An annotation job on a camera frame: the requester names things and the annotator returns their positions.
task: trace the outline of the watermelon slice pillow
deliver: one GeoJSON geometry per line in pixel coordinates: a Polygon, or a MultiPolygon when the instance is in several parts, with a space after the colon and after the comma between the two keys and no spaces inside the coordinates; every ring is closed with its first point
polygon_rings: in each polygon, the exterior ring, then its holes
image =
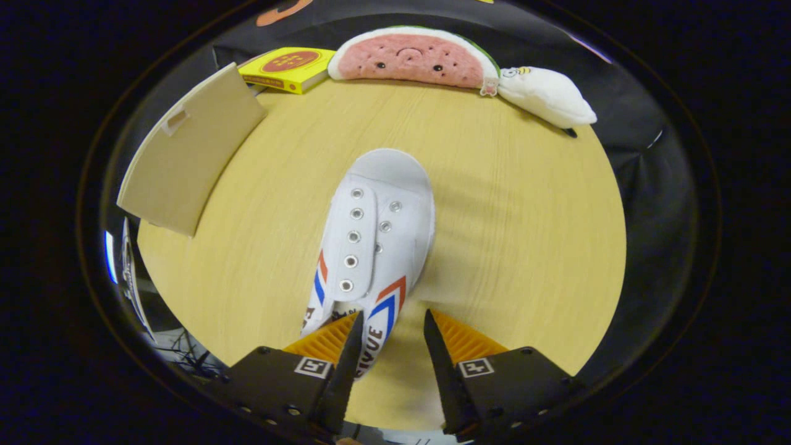
{"type": "Polygon", "coordinates": [[[335,53],[327,71],[335,80],[395,79],[482,88],[500,77],[492,58],[471,41],[438,29],[396,26],[366,32],[335,53]]]}

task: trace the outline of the yellow book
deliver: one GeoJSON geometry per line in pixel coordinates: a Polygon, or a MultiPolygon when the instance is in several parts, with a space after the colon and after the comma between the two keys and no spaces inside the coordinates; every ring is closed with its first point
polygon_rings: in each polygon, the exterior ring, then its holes
{"type": "Polygon", "coordinates": [[[327,78],[335,51],[317,48],[280,48],[239,66],[247,83],[303,94],[327,78]]]}

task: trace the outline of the light wood surface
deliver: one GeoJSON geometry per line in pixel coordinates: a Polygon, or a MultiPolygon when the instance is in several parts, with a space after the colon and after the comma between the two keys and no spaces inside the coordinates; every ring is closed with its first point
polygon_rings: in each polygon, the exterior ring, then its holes
{"type": "Polygon", "coordinates": [[[437,234],[346,419],[439,429],[426,308],[508,348],[534,346],[572,375],[585,364],[626,261],[619,190],[590,127],[571,139],[500,98],[409,82],[328,80],[258,100],[269,114],[227,165],[195,236],[144,222],[138,237],[162,297],[218,358],[233,365],[298,338],[330,198],[354,159],[391,147],[426,168],[437,234]]]}

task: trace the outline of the orange logo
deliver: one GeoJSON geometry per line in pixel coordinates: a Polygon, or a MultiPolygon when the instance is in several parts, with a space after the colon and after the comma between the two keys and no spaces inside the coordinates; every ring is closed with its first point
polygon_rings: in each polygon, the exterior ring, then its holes
{"type": "Polygon", "coordinates": [[[277,59],[272,59],[261,68],[264,73],[278,73],[281,71],[293,70],[294,68],[304,67],[321,57],[315,51],[297,51],[281,55],[277,59]]]}

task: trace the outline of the white sneaker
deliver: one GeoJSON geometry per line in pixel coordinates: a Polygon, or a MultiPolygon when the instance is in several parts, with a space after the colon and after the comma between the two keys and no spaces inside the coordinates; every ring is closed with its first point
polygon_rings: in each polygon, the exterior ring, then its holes
{"type": "Polygon", "coordinates": [[[332,197],[301,335],[362,310],[356,376],[368,372],[423,270],[434,220],[431,183],[415,158],[387,148],[360,157],[332,197]]]}

